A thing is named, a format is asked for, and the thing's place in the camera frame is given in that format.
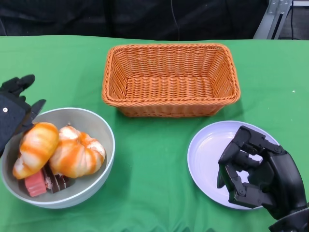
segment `plate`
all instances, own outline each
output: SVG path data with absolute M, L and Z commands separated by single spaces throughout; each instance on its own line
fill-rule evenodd
M 229 194 L 225 186 L 217 188 L 218 160 L 240 126 L 264 134 L 271 143 L 279 145 L 266 131 L 254 125 L 239 121 L 216 122 L 201 129 L 192 139 L 188 149 L 188 167 L 196 185 L 208 197 L 230 208 L 248 210 L 250 208 L 228 202 Z M 262 159 L 260 156 L 250 155 L 250 157 L 254 160 Z M 247 172 L 241 172 L 239 176 L 243 183 L 248 182 Z

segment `black cloth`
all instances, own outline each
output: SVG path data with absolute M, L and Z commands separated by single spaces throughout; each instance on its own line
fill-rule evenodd
M 266 0 L 172 0 L 180 40 L 251 39 Z M 7 35 L 177 40 L 170 0 L 1 0 Z M 0 25 L 0 35 L 4 31 Z

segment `orange wicker basket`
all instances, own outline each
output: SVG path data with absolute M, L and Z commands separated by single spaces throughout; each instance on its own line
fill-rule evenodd
M 222 44 L 122 45 L 108 53 L 102 97 L 130 117 L 211 116 L 240 88 Z

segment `pink cake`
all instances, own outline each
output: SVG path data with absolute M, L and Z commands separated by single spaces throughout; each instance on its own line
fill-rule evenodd
M 42 170 L 25 179 L 26 188 L 31 197 L 46 193 L 45 179 Z

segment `basket rim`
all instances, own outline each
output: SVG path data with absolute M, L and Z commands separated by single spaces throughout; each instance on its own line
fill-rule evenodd
M 110 96 L 108 83 L 109 78 L 111 76 L 110 70 L 112 65 L 112 58 L 114 53 L 117 50 L 123 48 L 132 48 L 132 47 L 182 47 L 188 46 L 191 47 L 213 47 L 213 48 L 221 48 L 226 56 L 229 57 L 229 69 L 232 73 L 232 84 L 233 84 L 233 91 L 234 94 L 223 97 L 223 98 L 210 98 L 210 97 L 185 97 L 185 98 L 143 98 L 143 99 L 115 99 Z M 146 105 L 209 105 L 209 104 L 231 104 L 240 99 L 240 87 L 239 81 L 237 78 L 236 68 L 233 62 L 232 54 L 230 50 L 221 43 L 156 43 L 156 44 L 128 44 L 128 45 L 118 45 L 111 48 L 108 52 L 107 61 L 105 65 L 105 72 L 104 72 L 104 79 L 103 79 L 103 90 L 102 90 L 102 98 L 108 104 L 116 107 L 127 106 L 128 103 L 133 103 L 134 106 L 146 106 Z

